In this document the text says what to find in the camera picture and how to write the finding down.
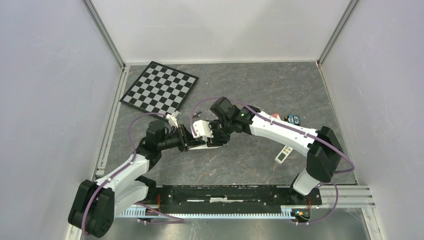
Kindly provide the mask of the white remote with dark buttons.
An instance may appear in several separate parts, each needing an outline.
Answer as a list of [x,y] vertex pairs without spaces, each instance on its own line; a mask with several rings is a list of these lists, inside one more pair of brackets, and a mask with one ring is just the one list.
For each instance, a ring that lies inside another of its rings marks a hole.
[[194,151],[194,150],[207,150],[207,149],[217,149],[221,148],[223,146],[228,145],[228,141],[220,141],[220,140],[214,140],[214,139],[207,139],[206,141],[199,140],[190,143],[187,150],[188,151]]

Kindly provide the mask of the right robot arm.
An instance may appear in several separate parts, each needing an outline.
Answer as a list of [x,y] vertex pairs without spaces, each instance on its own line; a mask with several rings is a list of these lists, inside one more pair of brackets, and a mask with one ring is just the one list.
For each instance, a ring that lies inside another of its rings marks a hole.
[[306,157],[306,167],[289,189],[289,199],[302,204],[318,184],[330,183],[344,156],[334,131],[322,126],[306,128],[277,119],[260,109],[238,108],[228,98],[218,98],[209,108],[217,120],[209,124],[213,140],[228,142],[232,133],[246,133],[283,144]]

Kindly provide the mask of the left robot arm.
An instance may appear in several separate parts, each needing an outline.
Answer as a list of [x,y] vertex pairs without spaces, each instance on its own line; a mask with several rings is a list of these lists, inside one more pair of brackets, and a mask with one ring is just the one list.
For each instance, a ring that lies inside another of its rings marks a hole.
[[184,125],[168,129],[165,123],[149,123],[143,137],[128,160],[96,181],[84,180],[78,187],[68,223],[97,238],[103,237],[115,218],[131,205],[157,198],[155,182],[143,177],[162,157],[162,151],[177,148],[181,152],[207,144],[205,136],[194,137]]

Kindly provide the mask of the white slim remote control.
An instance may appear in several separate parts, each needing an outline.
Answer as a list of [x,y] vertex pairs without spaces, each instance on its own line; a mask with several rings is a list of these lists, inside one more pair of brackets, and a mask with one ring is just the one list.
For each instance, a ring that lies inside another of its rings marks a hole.
[[285,145],[283,149],[278,153],[278,155],[274,158],[274,160],[278,164],[282,164],[287,157],[290,155],[290,153],[293,151],[292,147],[289,147],[288,145]]

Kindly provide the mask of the red playing card box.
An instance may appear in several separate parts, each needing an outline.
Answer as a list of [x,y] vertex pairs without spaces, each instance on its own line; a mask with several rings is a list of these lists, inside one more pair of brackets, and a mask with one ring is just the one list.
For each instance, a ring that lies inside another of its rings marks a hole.
[[281,117],[278,113],[273,113],[273,114],[271,114],[271,116],[275,119],[281,120]]

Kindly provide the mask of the black white chessboard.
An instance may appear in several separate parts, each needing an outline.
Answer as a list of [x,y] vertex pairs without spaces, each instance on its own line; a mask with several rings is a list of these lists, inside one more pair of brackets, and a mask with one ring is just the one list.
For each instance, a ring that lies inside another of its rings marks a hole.
[[198,76],[151,61],[120,102],[143,113],[172,114],[180,110],[198,81]]

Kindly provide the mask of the blue owl figurine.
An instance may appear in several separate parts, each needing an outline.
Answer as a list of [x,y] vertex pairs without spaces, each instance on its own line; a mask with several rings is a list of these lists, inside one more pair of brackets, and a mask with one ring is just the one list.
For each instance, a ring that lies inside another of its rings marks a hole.
[[284,120],[290,124],[296,125],[296,126],[300,126],[301,125],[301,120],[300,120],[300,116],[299,115],[292,115],[289,114],[287,116],[284,117]]

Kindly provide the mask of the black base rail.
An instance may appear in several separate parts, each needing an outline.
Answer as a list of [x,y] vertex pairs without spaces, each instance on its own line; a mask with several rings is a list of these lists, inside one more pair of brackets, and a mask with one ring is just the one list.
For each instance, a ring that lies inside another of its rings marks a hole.
[[282,206],[322,204],[318,188],[303,196],[288,185],[162,185],[142,200],[166,214],[277,214]]

